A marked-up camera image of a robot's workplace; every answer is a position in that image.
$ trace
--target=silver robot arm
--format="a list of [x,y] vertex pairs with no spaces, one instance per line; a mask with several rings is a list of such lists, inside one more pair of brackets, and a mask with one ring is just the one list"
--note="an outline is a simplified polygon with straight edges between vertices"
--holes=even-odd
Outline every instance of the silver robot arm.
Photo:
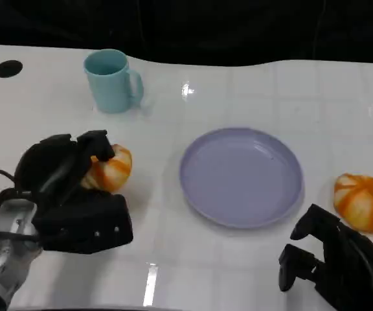
[[7,200],[0,207],[0,311],[8,308],[25,282],[31,262],[42,251],[32,241],[38,235],[31,223],[36,210],[36,204],[25,199]]

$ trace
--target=toy pumpkin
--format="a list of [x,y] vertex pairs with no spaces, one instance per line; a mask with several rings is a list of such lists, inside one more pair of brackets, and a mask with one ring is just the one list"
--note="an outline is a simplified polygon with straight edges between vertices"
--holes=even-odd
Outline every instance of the toy pumpkin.
[[116,192],[128,180],[132,168],[130,151],[118,144],[114,144],[112,148],[115,156],[107,162],[91,157],[93,164],[81,182],[83,187]]
[[334,190],[336,211],[353,228],[373,233],[373,177],[343,174]]

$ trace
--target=white table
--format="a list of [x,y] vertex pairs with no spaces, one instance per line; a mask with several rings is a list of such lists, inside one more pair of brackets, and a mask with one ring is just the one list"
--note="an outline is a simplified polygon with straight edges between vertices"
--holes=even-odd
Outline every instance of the white table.
[[[144,81],[145,107],[104,115],[93,109],[82,69],[89,53],[0,46],[0,62],[24,65],[17,76],[0,78],[0,168],[13,172],[21,154],[49,135],[106,129],[112,143],[133,154],[122,193],[135,239],[91,256],[45,252],[12,307],[331,310],[308,281],[297,281],[288,294],[279,291],[278,256],[311,203],[334,213],[336,176],[373,175],[373,64],[226,68],[131,58]],[[297,214],[266,229],[235,231],[185,205],[177,180],[181,154],[195,137],[223,126],[264,130],[296,153],[306,183]],[[9,183],[0,179],[0,185]],[[313,238],[294,244],[322,257]]]

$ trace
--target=purple plate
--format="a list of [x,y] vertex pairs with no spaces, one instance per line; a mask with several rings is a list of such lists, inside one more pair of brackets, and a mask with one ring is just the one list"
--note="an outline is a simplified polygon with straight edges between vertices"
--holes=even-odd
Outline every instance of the purple plate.
[[275,222],[299,207],[303,177],[294,153],[278,139],[249,128],[226,128],[197,138],[180,168],[188,203],[234,228]]

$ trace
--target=blue mug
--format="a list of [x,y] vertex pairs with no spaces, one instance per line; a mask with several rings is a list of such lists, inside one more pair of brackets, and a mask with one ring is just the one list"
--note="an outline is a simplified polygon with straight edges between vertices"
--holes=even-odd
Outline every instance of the blue mug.
[[[113,49],[94,52],[85,59],[84,71],[100,111],[123,112],[141,102],[141,76],[129,69],[128,58],[123,52]],[[134,77],[134,87],[131,85],[130,76]]]

